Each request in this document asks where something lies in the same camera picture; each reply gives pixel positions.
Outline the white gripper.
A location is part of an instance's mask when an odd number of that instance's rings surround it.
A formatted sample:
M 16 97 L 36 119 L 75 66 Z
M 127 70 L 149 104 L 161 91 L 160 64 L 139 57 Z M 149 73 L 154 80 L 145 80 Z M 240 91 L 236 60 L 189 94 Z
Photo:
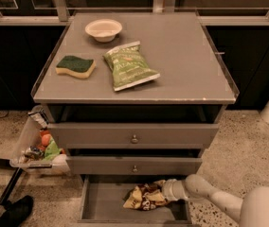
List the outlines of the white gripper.
M 189 201 L 189 192 L 184 180 L 168 179 L 162 186 L 162 195 L 167 201 Z

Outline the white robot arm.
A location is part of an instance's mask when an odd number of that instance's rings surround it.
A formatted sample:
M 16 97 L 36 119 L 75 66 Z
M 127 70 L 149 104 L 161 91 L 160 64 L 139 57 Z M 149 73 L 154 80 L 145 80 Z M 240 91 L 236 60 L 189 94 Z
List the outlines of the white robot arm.
M 257 112 L 223 116 L 197 175 L 168 180 L 170 201 L 208 201 L 239 227 L 269 227 L 269 101 Z

